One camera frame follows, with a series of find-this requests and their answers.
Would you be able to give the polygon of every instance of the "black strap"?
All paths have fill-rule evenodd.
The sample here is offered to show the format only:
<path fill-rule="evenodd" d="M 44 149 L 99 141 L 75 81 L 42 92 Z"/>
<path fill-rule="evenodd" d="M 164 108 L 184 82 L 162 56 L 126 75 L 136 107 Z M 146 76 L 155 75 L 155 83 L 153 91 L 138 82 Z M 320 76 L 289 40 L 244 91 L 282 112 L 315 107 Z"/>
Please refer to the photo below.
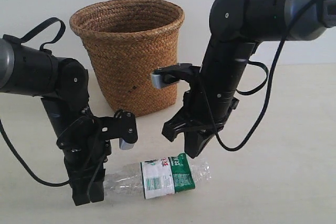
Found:
<path fill-rule="evenodd" d="M 259 90 L 261 90 L 266 85 L 267 80 L 268 80 L 269 71 L 268 71 L 268 68 L 266 67 L 265 64 L 263 64 L 261 62 L 257 62 L 257 61 L 248 61 L 248 64 L 252 65 L 252 66 L 257 66 L 257 67 L 262 68 L 266 73 L 266 78 L 258 87 L 254 88 L 250 91 L 239 91 L 239 90 L 237 90 L 237 93 L 241 94 L 241 95 L 252 95 L 252 94 L 257 93 Z"/>
<path fill-rule="evenodd" d="M 60 38 L 63 36 L 64 32 L 65 32 L 65 29 L 66 29 L 66 26 L 64 24 L 64 22 L 62 20 L 60 20 L 59 18 L 56 18 L 56 17 L 52 17 L 52 18 L 49 18 L 45 21 L 43 21 L 41 24 L 39 24 L 38 26 L 36 26 L 34 29 L 32 29 L 31 31 L 29 31 L 25 36 L 23 36 L 20 40 L 21 40 L 21 43 L 26 43 L 28 41 L 30 41 L 32 38 L 34 38 L 36 35 L 38 35 L 40 32 L 42 32 L 43 30 L 45 30 L 47 27 L 51 26 L 53 23 L 56 23 L 56 22 L 60 22 L 61 26 L 59 28 L 59 31 L 56 35 L 56 37 L 52 40 L 52 41 L 49 41 L 49 42 L 45 42 L 43 43 L 41 46 L 40 46 L 40 51 L 44 51 L 44 46 L 46 44 L 54 44 L 56 43 L 57 41 L 60 40 Z"/>

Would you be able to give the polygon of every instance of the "green label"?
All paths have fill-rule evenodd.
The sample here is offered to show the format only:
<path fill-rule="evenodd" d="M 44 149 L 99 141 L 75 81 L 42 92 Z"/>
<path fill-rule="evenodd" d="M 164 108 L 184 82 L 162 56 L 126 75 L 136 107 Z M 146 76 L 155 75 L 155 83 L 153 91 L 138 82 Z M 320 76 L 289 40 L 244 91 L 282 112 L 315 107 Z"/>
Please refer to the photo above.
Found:
<path fill-rule="evenodd" d="M 185 153 L 177 157 L 169 157 L 172 169 L 175 192 L 195 189 L 195 183 L 191 175 L 188 159 Z"/>

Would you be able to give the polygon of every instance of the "basket rim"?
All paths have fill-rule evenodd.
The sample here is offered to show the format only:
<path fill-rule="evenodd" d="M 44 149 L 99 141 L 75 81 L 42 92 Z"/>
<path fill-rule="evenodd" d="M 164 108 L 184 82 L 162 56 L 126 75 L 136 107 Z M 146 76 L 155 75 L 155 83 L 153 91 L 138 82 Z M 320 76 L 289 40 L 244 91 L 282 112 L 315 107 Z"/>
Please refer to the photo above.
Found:
<path fill-rule="evenodd" d="M 114 32 L 103 32 L 103 31 L 94 31 L 94 30 L 87 30 L 79 27 L 76 25 L 75 20 L 80 16 L 80 13 L 83 13 L 87 10 L 99 7 L 99 6 L 106 6 L 111 3 L 129 3 L 129 2 L 138 2 L 138 3 L 144 3 L 144 2 L 157 2 L 157 3 L 163 3 L 165 5 L 169 5 L 170 7 L 175 8 L 179 15 L 178 17 L 171 23 L 160 26 L 158 28 L 150 29 L 150 30 L 144 30 L 144 31 L 137 31 L 132 33 L 114 33 Z M 176 29 L 179 29 L 184 21 L 185 13 L 184 10 L 169 1 L 166 0 L 108 0 L 108 1 L 102 1 L 97 2 L 88 6 L 85 6 L 79 10 L 77 10 L 75 13 L 73 13 L 69 19 L 69 24 L 71 30 L 79 37 L 81 38 L 95 38 L 95 39 L 109 39 L 112 41 L 126 41 L 126 40 L 137 40 L 137 39 L 144 39 L 144 38 L 151 38 L 151 37 L 157 37 L 158 35 L 167 33 L 169 31 L 173 31 Z"/>

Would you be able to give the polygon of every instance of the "bottle label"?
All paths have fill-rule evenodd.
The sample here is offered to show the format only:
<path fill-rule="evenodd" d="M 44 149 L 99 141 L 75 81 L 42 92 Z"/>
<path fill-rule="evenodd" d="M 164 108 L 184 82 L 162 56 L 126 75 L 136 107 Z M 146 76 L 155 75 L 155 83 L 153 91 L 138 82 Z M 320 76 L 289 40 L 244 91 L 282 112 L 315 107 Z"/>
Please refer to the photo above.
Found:
<path fill-rule="evenodd" d="M 141 162 L 145 199 L 195 189 L 185 153 Z"/>

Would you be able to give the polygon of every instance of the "clear plastic bottle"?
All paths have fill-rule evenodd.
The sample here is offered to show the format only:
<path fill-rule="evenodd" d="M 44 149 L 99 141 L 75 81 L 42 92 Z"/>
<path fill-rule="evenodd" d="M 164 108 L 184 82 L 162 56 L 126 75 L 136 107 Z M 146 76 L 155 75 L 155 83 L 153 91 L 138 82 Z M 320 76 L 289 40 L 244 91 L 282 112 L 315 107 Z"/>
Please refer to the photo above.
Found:
<path fill-rule="evenodd" d="M 154 195 L 146 195 L 147 193 L 152 193 L 151 191 L 148 192 L 148 186 L 152 187 L 151 189 L 153 189 L 153 187 L 155 187 L 155 184 L 146 184 L 146 180 L 144 180 L 145 177 L 145 171 L 144 171 L 144 167 L 143 165 L 148 165 L 148 163 L 153 163 L 156 162 L 157 164 L 165 164 L 166 161 L 170 161 L 169 163 L 174 165 L 176 163 L 181 163 L 179 164 L 179 166 L 176 166 L 177 169 L 181 170 L 184 169 L 185 166 L 183 166 L 182 163 L 185 164 L 185 160 L 182 161 L 182 159 L 187 160 L 187 166 L 190 169 L 189 173 L 191 174 L 191 177 L 193 180 L 193 186 L 189 187 L 186 186 L 184 184 L 184 187 L 180 187 L 179 189 L 177 189 L 178 187 L 176 186 L 176 183 L 178 182 L 185 182 L 186 180 L 188 180 L 187 174 L 182 174 L 183 177 L 181 177 L 181 174 L 177 174 L 179 175 L 179 177 L 176 177 L 176 174 L 173 175 L 169 175 L 171 176 L 171 181 L 174 181 L 173 185 L 170 186 L 170 188 L 172 187 L 173 192 L 171 192 L 170 189 L 168 188 L 169 183 L 167 183 L 166 181 L 162 182 L 162 186 L 161 186 L 161 181 L 159 184 L 159 188 L 155 188 L 157 189 L 156 191 L 159 191 L 158 193 L 154 192 Z M 160 176 L 162 176 L 162 173 L 165 173 L 165 171 L 162 171 L 161 168 L 159 167 L 159 171 L 156 171 L 156 178 L 159 178 Z M 113 174 L 107 174 L 105 176 L 105 180 L 104 180 L 104 188 L 106 191 L 107 195 L 124 195 L 124 196 L 142 196 L 145 198 L 154 198 L 154 197 L 160 197 L 160 196 L 164 196 L 164 195 L 169 195 L 169 194 L 174 194 L 177 193 L 179 191 L 183 191 L 183 190 L 189 190 L 189 189 L 194 189 L 196 186 L 198 186 L 201 182 L 207 181 L 211 178 L 210 175 L 210 171 L 209 171 L 209 165 L 206 161 L 205 158 L 203 157 L 197 157 L 195 159 L 191 159 L 188 156 L 186 156 L 184 153 L 180 154 L 177 157 L 169 157 L 169 158 L 160 158 L 160 159 L 155 159 L 155 160 L 151 160 L 151 161 L 146 161 L 146 162 L 141 162 L 141 163 L 135 163 L 135 164 L 130 164 L 130 165 L 126 165 L 123 166 L 120 170 L 118 170 L 117 172 L 113 173 Z"/>

